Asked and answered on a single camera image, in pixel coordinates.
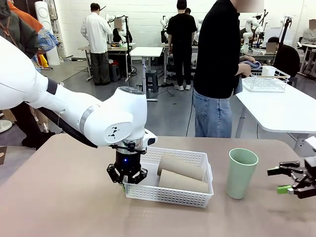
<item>blue jeans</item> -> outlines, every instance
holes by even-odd
[[[205,97],[194,90],[193,105],[196,109],[196,137],[232,136],[230,99]]]

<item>beige cylinder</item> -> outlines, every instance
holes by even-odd
[[[168,189],[178,189],[184,191],[192,191],[197,193],[208,193],[208,184],[196,179],[162,170],[159,181],[159,187]]]
[[[205,175],[204,169],[184,162],[178,159],[177,157],[173,157],[169,154],[162,155],[162,158],[158,166],[158,176],[161,175],[161,171],[163,169],[200,181],[203,180],[203,177]]]

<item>dish rack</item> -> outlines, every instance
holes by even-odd
[[[242,80],[242,85],[252,92],[285,92],[290,75],[275,67],[269,67],[269,70],[274,76],[263,75],[263,68],[252,69],[250,76]]]
[[[209,192],[202,194],[158,187],[160,177],[157,175],[157,170],[162,154],[170,154],[192,165],[203,168],[205,170],[203,181],[208,183]],[[126,197],[128,198],[205,208],[214,194],[212,170],[206,153],[148,147],[147,153],[141,155],[141,165],[148,170],[146,179],[139,184],[127,183],[126,177],[123,180]]]

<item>white brick wall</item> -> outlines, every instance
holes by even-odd
[[[192,16],[203,19],[216,0],[187,0],[188,7],[192,10]],[[268,27],[280,26],[280,20],[284,15],[292,15],[293,24],[291,31],[296,38],[302,35],[308,27],[308,20],[316,18],[313,9],[316,0],[264,0],[265,8],[269,12],[266,20]],[[55,0],[59,23],[67,55],[84,57],[84,52],[77,49],[87,45],[87,41],[80,34],[81,23],[84,17],[90,13],[90,4],[87,0]],[[138,46],[159,46],[162,16],[172,16],[177,13],[177,0],[95,0],[101,7],[107,6],[101,15],[125,14],[129,16],[129,28],[133,36],[133,42]],[[248,17],[254,14],[242,14],[240,16],[241,28]]]

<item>green cup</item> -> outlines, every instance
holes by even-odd
[[[230,165],[226,193],[234,199],[242,199],[255,172],[259,159],[253,152],[236,148],[229,152]]]

